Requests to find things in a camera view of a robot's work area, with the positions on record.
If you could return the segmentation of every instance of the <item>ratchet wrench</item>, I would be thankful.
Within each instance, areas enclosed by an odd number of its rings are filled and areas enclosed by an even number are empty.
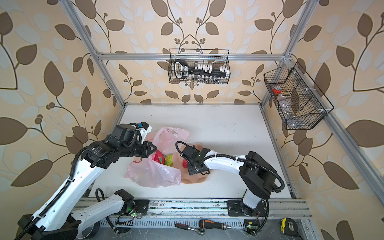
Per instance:
[[[201,228],[201,227],[193,228],[193,227],[189,227],[188,225],[181,224],[181,223],[176,223],[175,227],[180,228],[180,229],[184,229],[184,230],[192,230],[192,231],[195,231],[199,235],[205,234],[205,229]]]

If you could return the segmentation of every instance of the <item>pink plastic bag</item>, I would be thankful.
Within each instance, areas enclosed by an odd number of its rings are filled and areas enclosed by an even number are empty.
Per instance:
[[[142,187],[151,188],[179,185],[181,182],[181,172],[179,169],[160,164],[151,158],[140,160],[136,157],[135,161],[131,162],[128,166],[124,177],[130,178]]]
[[[177,152],[176,141],[186,141],[189,137],[187,130],[175,127],[163,127],[151,139],[146,137],[146,141],[152,141],[157,149],[164,156]],[[152,160],[152,154],[149,158],[139,159],[128,166],[125,178],[130,178],[133,182],[142,187],[157,188],[179,185],[181,182],[181,171],[178,168],[169,167]]]
[[[152,140],[157,149],[166,155],[177,152],[175,143],[177,141],[185,142],[189,137],[187,130],[176,127],[161,128]]]

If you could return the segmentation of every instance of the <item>wallpaper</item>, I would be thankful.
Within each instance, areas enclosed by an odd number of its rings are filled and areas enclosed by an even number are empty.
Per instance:
[[[293,54],[384,174],[384,1],[320,1]]]
[[[383,1],[320,0],[293,54],[381,174],[383,11]],[[289,131],[271,101],[266,111],[294,186],[323,239],[382,239],[384,208],[326,123]]]
[[[120,106],[57,1],[2,0],[0,23],[0,229],[13,239]]]
[[[99,52],[283,53],[304,0],[73,0]]]
[[[129,104],[258,103],[266,91],[263,74],[275,68],[273,61],[233,61],[228,84],[172,84],[166,61],[109,62],[108,70]]]
[[[324,121],[286,130],[266,106],[293,185],[306,199],[324,240],[382,239],[384,208]]]

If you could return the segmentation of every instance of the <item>wire basket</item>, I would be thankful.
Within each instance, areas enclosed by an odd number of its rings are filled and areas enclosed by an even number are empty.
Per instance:
[[[170,83],[228,84],[229,50],[172,48],[169,53]]]
[[[310,130],[334,108],[315,82],[311,87],[304,82],[301,69],[296,63],[293,67],[280,67],[264,74],[265,86],[286,129]],[[331,107],[317,99],[316,91]]]

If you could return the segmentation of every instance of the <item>red-handled screwdriver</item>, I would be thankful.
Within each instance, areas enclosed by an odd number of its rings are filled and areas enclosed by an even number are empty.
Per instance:
[[[227,226],[225,223],[221,222],[214,222],[211,220],[207,219],[201,219],[199,221],[199,227],[206,228],[206,229],[212,229],[212,228],[217,228],[217,229],[232,229],[231,226]]]

